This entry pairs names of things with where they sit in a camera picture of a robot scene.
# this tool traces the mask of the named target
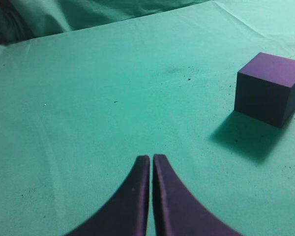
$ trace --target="table surface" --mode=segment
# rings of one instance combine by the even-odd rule
[[[278,129],[233,112],[236,73],[259,52],[295,59],[295,0],[1,45],[0,236],[72,230],[154,153],[243,235],[295,236],[295,114]]]

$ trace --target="green backdrop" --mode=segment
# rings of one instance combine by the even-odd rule
[[[295,0],[0,45],[0,236],[72,230],[154,153],[243,235],[295,236],[295,114],[277,129],[233,112],[236,73],[260,51],[295,59]]]

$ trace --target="purple cube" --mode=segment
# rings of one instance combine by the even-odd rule
[[[237,74],[235,111],[282,127],[295,111],[295,60],[257,54]]]

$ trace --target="wrinkled green cloth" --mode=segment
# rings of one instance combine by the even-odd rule
[[[80,30],[207,0],[0,0],[0,44]]]
[[[278,129],[232,113],[236,73],[260,51],[295,59],[295,0],[0,45],[0,236],[64,235],[154,153],[243,235],[295,236],[295,114]]]

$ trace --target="cube side face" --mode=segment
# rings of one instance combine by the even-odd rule
[[[290,88],[246,74],[237,74],[235,111],[281,127]]]
[[[295,111],[295,84],[291,88],[289,100],[287,102],[287,107],[286,107],[285,114],[283,117],[282,126],[289,119],[289,117],[293,114],[294,111]]]

